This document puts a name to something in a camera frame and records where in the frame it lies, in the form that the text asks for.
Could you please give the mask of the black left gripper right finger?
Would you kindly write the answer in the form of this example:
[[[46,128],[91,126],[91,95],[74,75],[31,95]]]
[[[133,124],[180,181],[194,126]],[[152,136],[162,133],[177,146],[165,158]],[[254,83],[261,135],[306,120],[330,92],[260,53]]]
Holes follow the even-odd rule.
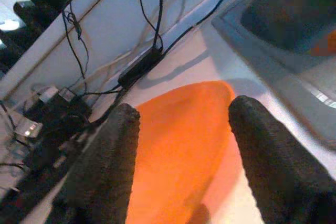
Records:
[[[285,125],[245,95],[228,113],[264,223],[335,223],[335,180]]]

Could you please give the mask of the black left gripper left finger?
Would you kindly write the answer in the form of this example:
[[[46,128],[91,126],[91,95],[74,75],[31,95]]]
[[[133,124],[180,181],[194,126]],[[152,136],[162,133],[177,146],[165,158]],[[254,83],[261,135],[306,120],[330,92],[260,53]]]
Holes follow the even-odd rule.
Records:
[[[125,223],[132,192],[140,114],[117,106],[71,168],[53,201],[53,223]]]

